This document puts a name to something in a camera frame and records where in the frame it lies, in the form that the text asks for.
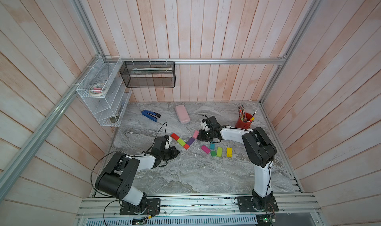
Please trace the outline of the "lime green block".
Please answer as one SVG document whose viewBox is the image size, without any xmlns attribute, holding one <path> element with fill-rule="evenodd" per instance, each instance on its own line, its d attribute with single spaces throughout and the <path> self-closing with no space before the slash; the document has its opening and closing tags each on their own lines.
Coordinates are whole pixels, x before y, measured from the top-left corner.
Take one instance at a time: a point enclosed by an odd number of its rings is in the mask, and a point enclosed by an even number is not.
<svg viewBox="0 0 381 226">
<path fill-rule="evenodd" d="M 177 142 L 181 145 L 181 146 L 185 146 L 186 145 L 186 142 L 184 140 L 182 140 L 181 138 L 179 138 L 177 140 Z"/>
</svg>

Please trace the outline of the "pink block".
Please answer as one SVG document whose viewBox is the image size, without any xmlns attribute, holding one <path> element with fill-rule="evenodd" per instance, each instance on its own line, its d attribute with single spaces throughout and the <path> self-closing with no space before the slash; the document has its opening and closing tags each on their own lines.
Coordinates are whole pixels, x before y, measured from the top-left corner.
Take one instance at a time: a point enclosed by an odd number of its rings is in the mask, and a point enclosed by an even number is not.
<svg viewBox="0 0 381 226">
<path fill-rule="evenodd" d="M 193 138 L 194 138 L 194 139 L 197 139 L 198 135 L 199 135 L 199 131 L 196 130 L 196 131 L 194 132 L 194 134 L 193 134 Z"/>
</svg>

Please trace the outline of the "long red block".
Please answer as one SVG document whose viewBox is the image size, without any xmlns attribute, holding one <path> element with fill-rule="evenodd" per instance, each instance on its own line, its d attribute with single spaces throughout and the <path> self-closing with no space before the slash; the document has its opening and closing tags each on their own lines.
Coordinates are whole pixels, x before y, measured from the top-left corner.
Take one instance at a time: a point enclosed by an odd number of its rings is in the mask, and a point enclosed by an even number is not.
<svg viewBox="0 0 381 226">
<path fill-rule="evenodd" d="M 175 141 L 179 140 L 179 136 L 178 136 L 177 134 L 175 134 L 175 133 L 173 133 L 173 134 L 171 135 L 171 137 L 172 137 Z"/>
</svg>

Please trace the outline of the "purple block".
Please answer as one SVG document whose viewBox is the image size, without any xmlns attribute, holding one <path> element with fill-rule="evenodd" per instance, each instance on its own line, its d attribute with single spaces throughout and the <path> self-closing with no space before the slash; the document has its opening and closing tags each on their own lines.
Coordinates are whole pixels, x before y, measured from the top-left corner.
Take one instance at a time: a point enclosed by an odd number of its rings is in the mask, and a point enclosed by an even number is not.
<svg viewBox="0 0 381 226">
<path fill-rule="evenodd" d="M 191 137 L 187 142 L 186 144 L 191 146 L 193 143 L 194 143 L 195 139 L 193 137 Z"/>
</svg>

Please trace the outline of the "light green block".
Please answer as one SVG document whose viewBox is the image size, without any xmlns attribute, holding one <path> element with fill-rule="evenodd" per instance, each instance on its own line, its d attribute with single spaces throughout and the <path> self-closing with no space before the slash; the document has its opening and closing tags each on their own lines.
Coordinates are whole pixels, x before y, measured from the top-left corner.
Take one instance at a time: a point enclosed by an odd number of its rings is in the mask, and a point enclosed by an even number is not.
<svg viewBox="0 0 381 226">
<path fill-rule="evenodd" d="M 222 152 L 223 152 L 223 149 L 222 149 L 221 147 L 218 147 L 218 148 L 217 148 L 216 156 L 217 156 L 217 157 L 222 157 Z"/>
</svg>

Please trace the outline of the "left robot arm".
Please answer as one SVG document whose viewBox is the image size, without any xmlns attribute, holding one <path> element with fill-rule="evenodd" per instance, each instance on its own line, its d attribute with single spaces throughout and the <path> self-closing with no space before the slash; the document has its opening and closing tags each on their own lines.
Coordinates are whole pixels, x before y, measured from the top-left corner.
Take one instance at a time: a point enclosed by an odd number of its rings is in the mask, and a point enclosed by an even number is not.
<svg viewBox="0 0 381 226">
<path fill-rule="evenodd" d="M 137 172 L 167 166 L 180 154 L 174 146 L 168 149 L 152 148 L 140 155 L 115 152 L 95 181 L 95 189 L 117 200 L 138 206 L 146 194 L 133 186 Z"/>
</svg>

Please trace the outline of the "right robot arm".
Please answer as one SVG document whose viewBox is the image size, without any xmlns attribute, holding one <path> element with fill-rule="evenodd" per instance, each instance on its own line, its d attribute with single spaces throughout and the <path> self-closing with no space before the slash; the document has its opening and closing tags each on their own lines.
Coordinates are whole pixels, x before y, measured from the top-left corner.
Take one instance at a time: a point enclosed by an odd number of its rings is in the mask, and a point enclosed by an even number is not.
<svg viewBox="0 0 381 226">
<path fill-rule="evenodd" d="M 214 139 L 242 143 L 249 160 L 255 165 L 255 182 L 252 190 L 253 207 L 261 211 L 273 200 L 271 169 L 277 149 L 261 127 L 254 129 L 221 125 L 214 116 L 205 117 L 197 136 L 200 141 L 213 142 Z"/>
</svg>

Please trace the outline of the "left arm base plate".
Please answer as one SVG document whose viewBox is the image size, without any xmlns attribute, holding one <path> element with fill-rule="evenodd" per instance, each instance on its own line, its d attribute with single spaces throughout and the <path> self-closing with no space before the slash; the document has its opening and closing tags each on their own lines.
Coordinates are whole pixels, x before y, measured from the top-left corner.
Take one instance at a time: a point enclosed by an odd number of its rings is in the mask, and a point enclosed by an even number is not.
<svg viewBox="0 0 381 226">
<path fill-rule="evenodd" d="M 120 215 L 149 215 L 155 216 L 160 213 L 161 200 L 160 198 L 143 198 L 137 206 L 123 201 L 120 210 Z"/>
</svg>

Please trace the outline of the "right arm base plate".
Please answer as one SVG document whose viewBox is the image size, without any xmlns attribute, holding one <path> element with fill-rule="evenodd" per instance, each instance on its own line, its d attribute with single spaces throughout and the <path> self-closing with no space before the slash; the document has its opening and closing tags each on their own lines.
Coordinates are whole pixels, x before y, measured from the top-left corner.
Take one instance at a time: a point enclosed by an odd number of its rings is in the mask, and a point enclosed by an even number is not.
<svg viewBox="0 0 381 226">
<path fill-rule="evenodd" d="M 274 196 L 265 198 L 242 196 L 235 199 L 235 204 L 239 207 L 241 213 L 248 212 L 278 212 L 279 207 Z"/>
</svg>

